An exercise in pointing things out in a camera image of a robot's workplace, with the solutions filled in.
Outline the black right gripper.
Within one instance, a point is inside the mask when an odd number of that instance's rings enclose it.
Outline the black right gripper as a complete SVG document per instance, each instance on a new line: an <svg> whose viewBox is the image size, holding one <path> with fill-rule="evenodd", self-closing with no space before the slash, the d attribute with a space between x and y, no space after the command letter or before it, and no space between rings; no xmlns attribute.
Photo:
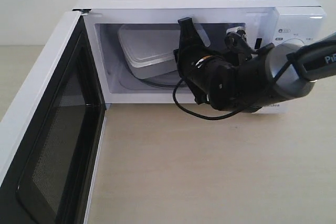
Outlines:
<svg viewBox="0 0 336 224"><path fill-rule="evenodd" d="M195 103L209 104L215 110L240 108L236 82L238 54L228 49L216 51L204 47L191 17L179 19L178 24L179 49L173 53L178 73L186 78Z"/></svg>

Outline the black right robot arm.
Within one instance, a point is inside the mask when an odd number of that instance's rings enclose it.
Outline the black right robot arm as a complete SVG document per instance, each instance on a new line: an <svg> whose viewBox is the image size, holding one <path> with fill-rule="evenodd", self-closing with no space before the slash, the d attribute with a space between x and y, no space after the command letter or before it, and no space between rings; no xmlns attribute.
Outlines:
<svg viewBox="0 0 336 224"><path fill-rule="evenodd" d="M174 51L180 81L197 104L218 111L256 112L307 96L317 80L335 75L335 35L299 46L290 42L251 48L237 28L224 37L225 49L205 45L190 17L178 21Z"/></svg>

